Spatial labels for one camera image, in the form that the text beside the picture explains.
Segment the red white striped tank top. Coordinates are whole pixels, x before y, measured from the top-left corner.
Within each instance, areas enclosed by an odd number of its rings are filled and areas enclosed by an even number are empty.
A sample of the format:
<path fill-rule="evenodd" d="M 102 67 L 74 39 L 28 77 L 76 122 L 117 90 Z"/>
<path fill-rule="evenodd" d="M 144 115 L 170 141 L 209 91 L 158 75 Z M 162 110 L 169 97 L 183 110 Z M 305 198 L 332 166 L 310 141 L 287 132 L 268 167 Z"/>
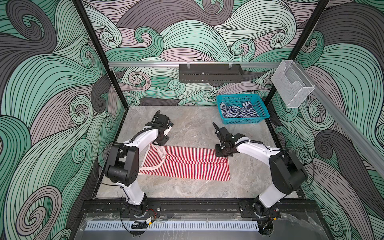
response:
<path fill-rule="evenodd" d="M 214 149 L 150 145 L 141 175 L 170 178 L 230 181 L 228 158 L 216 157 Z"/>

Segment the teal plastic basket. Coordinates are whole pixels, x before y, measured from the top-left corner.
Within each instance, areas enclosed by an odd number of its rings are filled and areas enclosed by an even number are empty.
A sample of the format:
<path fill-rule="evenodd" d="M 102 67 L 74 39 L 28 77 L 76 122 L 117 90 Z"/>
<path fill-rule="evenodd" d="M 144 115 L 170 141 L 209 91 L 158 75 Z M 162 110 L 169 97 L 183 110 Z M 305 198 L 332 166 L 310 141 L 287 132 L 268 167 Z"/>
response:
<path fill-rule="evenodd" d="M 258 124 L 270 117 L 257 94 L 218 95 L 217 106 L 225 125 Z"/>

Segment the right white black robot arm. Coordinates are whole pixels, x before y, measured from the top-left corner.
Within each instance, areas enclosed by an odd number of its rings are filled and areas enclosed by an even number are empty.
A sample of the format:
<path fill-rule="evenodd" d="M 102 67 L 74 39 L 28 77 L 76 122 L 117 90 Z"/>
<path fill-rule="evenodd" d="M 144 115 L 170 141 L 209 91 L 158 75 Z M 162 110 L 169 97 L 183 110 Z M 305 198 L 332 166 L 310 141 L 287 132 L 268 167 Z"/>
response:
<path fill-rule="evenodd" d="M 269 167 L 272 183 L 254 200 L 254 209 L 258 215 L 264 214 L 281 199 L 299 190 L 301 184 L 308 179 L 304 165 L 292 149 L 273 148 L 242 134 L 233 135 L 215 123 L 213 126 L 220 141 L 215 145 L 217 157 L 246 154 Z"/>

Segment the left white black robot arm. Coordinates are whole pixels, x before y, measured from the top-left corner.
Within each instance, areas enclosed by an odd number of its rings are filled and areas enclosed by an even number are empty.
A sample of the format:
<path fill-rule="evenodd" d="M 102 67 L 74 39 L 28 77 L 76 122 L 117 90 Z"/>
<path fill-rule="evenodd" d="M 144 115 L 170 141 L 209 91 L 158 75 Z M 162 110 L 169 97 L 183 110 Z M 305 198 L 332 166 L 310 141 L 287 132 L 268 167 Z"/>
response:
<path fill-rule="evenodd" d="M 153 143 L 165 145 L 173 125 L 149 123 L 130 140 L 111 146 L 104 173 L 106 178 L 122 188 L 129 205 L 140 206 L 146 197 L 137 182 L 140 151 Z"/>

